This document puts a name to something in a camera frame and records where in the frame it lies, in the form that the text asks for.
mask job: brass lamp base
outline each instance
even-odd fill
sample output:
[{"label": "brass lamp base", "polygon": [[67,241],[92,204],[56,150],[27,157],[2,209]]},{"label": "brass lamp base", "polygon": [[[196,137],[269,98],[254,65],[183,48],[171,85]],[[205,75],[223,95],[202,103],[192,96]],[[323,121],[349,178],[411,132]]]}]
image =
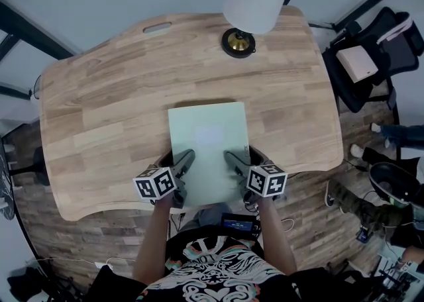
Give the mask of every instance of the brass lamp base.
[{"label": "brass lamp base", "polygon": [[234,58],[246,58],[256,52],[256,42],[251,34],[232,28],[224,32],[221,45]]}]

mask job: sneaker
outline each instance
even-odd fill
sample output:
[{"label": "sneaker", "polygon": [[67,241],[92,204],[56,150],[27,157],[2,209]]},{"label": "sneaker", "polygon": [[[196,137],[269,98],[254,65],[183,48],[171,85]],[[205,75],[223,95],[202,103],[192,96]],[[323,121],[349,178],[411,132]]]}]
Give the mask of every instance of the sneaker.
[{"label": "sneaker", "polygon": [[382,127],[380,125],[377,125],[376,123],[371,123],[371,131],[380,134],[382,131]]},{"label": "sneaker", "polygon": [[364,149],[362,149],[357,144],[352,144],[352,146],[350,147],[350,153],[353,157],[359,158],[361,160],[364,155]]},{"label": "sneaker", "polygon": [[325,197],[324,197],[324,202],[325,205],[328,207],[332,207],[334,204],[334,198],[331,197],[331,195],[329,194],[329,186],[331,185],[332,180],[330,179],[327,182],[327,187],[325,188]]}]

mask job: lamp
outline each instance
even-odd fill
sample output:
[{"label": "lamp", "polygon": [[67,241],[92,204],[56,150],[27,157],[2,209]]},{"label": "lamp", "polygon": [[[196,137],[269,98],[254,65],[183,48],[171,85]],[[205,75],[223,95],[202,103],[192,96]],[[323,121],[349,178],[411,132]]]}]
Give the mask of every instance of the lamp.
[{"label": "lamp", "polygon": [[252,34],[264,34],[277,23],[284,0],[224,0],[223,13],[234,28],[222,37],[223,50],[234,58],[256,51]]}]

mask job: camouflage pants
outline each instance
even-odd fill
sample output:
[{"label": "camouflage pants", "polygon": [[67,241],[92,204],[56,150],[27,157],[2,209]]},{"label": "camouflage pants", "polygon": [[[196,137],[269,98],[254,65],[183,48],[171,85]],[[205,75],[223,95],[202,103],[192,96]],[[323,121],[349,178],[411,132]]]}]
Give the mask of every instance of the camouflage pants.
[{"label": "camouflage pants", "polygon": [[346,213],[352,213],[360,219],[361,224],[368,228],[368,233],[377,234],[389,240],[396,228],[385,228],[385,226],[396,227],[401,224],[404,209],[385,204],[376,207],[370,202],[359,198],[346,187],[338,184],[329,190],[329,195],[334,198],[335,204],[342,207]]}]

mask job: floor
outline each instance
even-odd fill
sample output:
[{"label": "floor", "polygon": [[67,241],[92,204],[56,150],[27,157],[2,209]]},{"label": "floor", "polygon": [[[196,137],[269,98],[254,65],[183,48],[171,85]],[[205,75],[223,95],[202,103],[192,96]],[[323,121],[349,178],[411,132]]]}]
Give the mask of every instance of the floor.
[{"label": "floor", "polygon": [[[341,128],[344,141],[344,156],[352,163],[360,164],[348,155],[353,143],[372,146],[394,158],[394,150],[385,150],[381,137],[369,130],[371,122],[391,124],[392,112],[385,103],[368,103],[361,112],[353,114],[341,103]],[[38,123],[25,125],[6,138],[15,145],[15,151],[7,154],[9,161],[17,161],[15,167],[28,166],[32,162],[34,149],[41,145]],[[349,215],[342,215],[337,208],[324,205],[325,183],[337,178],[357,195],[363,196],[372,187],[368,174],[361,173],[347,162],[329,172],[302,173],[288,181],[286,196],[277,201],[282,219],[293,218],[294,228],[287,233],[300,269],[337,264],[348,258],[363,272],[370,272],[378,262],[378,249],[382,241],[373,238],[366,246],[355,240],[359,222]],[[15,176],[17,209],[28,235],[40,256],[45,258],[67,258],[105,262],[108,258],[136,258],[143,240],[149,213],[144,211],[106,211],[88,216],[77,222],[65,221],[59,215],[49,187],[37,184],[33,174]],[[381,201],[375,194],[367,200],[376,204]],[[241,203],[232,205],[235,213],[248,212]],[[187,214],[182,225],[190,220]],[[178,216],[173,216],[176,224]],[[113,259],[110,261],[116,274],[130,276],[132,261]],[[54,260],[59,273],[71,276],[83,289],[97,275],[98,269],[87,262]]]}]

